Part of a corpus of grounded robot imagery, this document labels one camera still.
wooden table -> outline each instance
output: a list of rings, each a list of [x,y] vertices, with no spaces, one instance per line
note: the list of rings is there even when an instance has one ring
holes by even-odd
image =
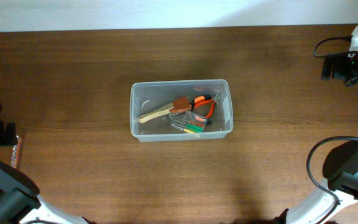
[[[358,86],[321,81],[323,60],[312,54],[320,40],[353,28],[0,33],[0,118],[24,137],[20,170],[69,213],[98,223],[272,219],[314,188],[305,169],[311,147],[358,133]],[[141,143],[131,135],[132,84],[214,78],[232,95],[225,139]],[[338,144],[316,153],[318,179]],[[358,223],[358,204],[335,220]]]

brown brush head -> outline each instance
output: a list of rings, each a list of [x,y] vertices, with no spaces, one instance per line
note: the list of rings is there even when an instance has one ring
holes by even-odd
[[[173,108],[169,110],[171,113],[181,113],[191,109],[191,105],[185,96],[175,100],[172,104]]]

white wall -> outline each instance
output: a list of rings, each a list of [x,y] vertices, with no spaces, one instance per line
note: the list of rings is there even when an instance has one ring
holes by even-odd
[[[358,0],[0,0],[0,31],[358,23]]]

plastic bin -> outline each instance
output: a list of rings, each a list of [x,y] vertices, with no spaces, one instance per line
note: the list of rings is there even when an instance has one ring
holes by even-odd
[[[186,96],[189,101],[200,95],[220,95],[215,104],[210,121],[204,132],[197,134],[183,133],[170,126],[168,115],[154,118],[146,123],[138,123],[137,118]],[[208,114],[210,105],[203,105],[193,110],[201,116]],[[131,90],[131,133],[141,142],[181,141],[224,138],[233,130],[233,109],[230,90],[225,80],[188,80],[172,82],[135,83]]]

red pliers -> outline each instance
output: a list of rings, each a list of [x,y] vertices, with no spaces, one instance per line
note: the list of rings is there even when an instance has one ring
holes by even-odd
[[[212,116],[212,113],[214,112],[214,105],[218,99],[219,99],[219,95],[216,95],[214,98],[212,98],[211,95],[199,96],[195,98],[192,102],[190,102],[191,109],[193,110],[201,105],[212,103],[211,109],[209,109],[208,114],[205,116],[206,118],[210,118]]]

